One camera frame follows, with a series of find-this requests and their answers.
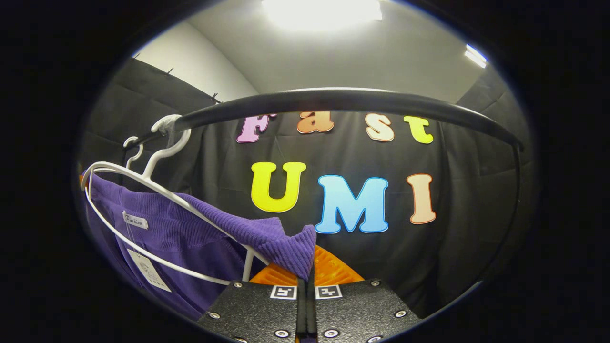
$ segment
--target orange soft pad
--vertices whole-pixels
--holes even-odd
[[[275,263],[269,263],[250,282],[260,284],[276,284],[278,286],[296,286],[296,275]]]
[[[352,268],[318,245],[315,246],[314,265],[316,286],[364,281]],[[296,276],[275,263],[266,266],[250,282],[278,286],[297,285]]]
[[[362,276],[349,268],[347,264],[317,245],[315,246],[314,264],[314,285],[316,286],[364,281]]]

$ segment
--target letter m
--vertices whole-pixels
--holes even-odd
[[[337,223],[337,211],[348,232],[356,229],[363,213],[365,217],[360,231],[380,233],[387,230],[384,208],[387,180],[367,179],[357,198],[352,194],[343,176],[324,175],[318,179],[318,183],[324,187],[324,207],[322,221],[315,226],[316,232],[334,234],[341,231],[341,226]]]

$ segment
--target purple garment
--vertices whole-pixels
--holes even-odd
[[[315,248],[315,228],[312,225],[288,237],[278,218],[240,218],[190,195],[177,195],[241,244],[252,246],[269,261],[305,280],[309,276]],[[133,192],[94,175],[91,200],[117,231],[159,258],[214,278],[241,280],[245,248],[161,194]],[[148,229],[128,226],[123,211],[146,219]],[[139,283],[140,287],[179,313],[193,320],[199,319],[224,290],[224,285],[195,278],[152,260],[151,264],[171,292],[151,285],[127,252],[127,249],[135,250],[116,237],[88,203],[87,217],[94,237],[102,240],[98,245],[107,257],[111,256],[109,260],[115,268],[120,265],[117,269],[128,282]],[[254,258],[251,277],[263,267],[264,264]]]

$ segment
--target ceiling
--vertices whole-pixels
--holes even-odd
[[[464,56],[466,42],[430,16],[381,2],[382,21],[338,31],[294,31],[272,22],[260,0],[227,0],[188,22],[259,93],[314,87],[363,87],[455,103],[483,69]]]

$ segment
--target letter u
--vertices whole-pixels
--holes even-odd
[[[276,170],[275,163],[258,162],[252,165],[254,178],[252,180],[252,202],[266,212],[281,213],[293,208],[299,199],[301,172],[307,168],[305,163],[288,162],[282,167],[286,173],[286,192],[281,199],[269,196],[271,173]]]

